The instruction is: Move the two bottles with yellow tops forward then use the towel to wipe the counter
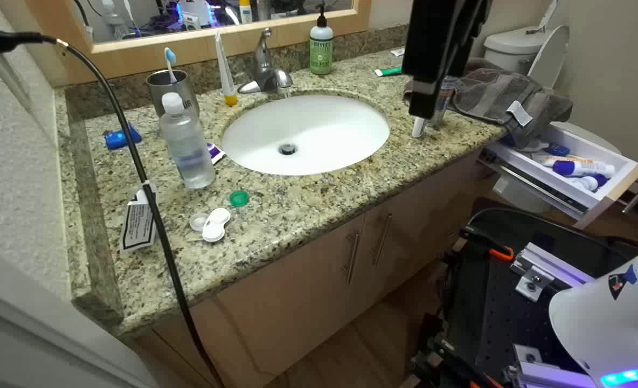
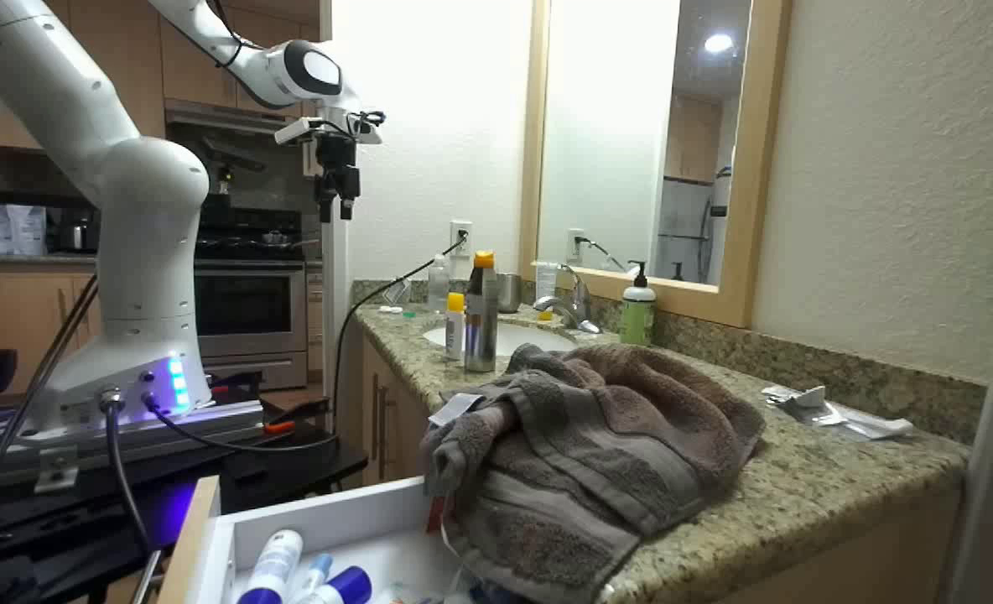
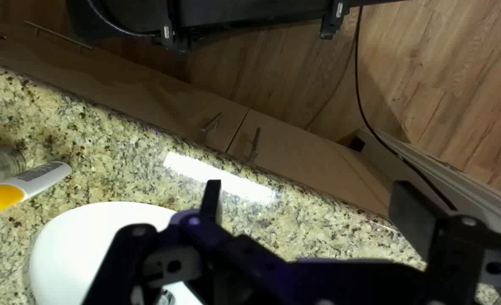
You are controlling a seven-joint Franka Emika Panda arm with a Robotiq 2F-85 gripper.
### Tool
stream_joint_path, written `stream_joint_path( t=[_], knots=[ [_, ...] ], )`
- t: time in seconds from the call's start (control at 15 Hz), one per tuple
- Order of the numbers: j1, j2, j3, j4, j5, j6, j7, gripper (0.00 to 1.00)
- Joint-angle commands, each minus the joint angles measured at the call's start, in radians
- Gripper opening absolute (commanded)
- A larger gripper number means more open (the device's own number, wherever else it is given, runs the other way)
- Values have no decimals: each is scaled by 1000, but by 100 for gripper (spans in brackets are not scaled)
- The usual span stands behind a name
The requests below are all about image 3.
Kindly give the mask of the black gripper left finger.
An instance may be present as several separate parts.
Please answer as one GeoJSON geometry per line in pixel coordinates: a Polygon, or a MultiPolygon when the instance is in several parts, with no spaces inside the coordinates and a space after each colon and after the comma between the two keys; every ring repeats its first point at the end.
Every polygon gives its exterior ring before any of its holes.
{"type": "Polygon", "coordinates": [[[199,205],[199,215],[211,222],[219,222],[221,219],[219,192],[221,192],[219,180],[206,181],[204,193],[199,205]]]}

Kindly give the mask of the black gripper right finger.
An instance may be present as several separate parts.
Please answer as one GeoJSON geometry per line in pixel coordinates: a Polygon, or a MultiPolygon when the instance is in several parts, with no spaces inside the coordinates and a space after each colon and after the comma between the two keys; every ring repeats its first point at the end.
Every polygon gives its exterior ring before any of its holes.
{"type": "Polygon", "coordinates": [[[395,181],[390,192],[388,219],[431,264],[451,264],[451,217],[434,205],[424,193],[407,181],[395,181]]]}

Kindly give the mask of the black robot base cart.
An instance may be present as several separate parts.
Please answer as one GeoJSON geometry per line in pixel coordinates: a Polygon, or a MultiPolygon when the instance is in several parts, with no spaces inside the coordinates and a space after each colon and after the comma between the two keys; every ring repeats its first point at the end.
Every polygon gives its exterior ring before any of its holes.
{"type": "Polygon", "coordinates": [[[365,5],[400,0],[63,0],[74,34],[85,41],[148,39],[185,53],[197,41],[223,32],[319,22],[319,37],[331,39],[344,15],[365,5]]]}

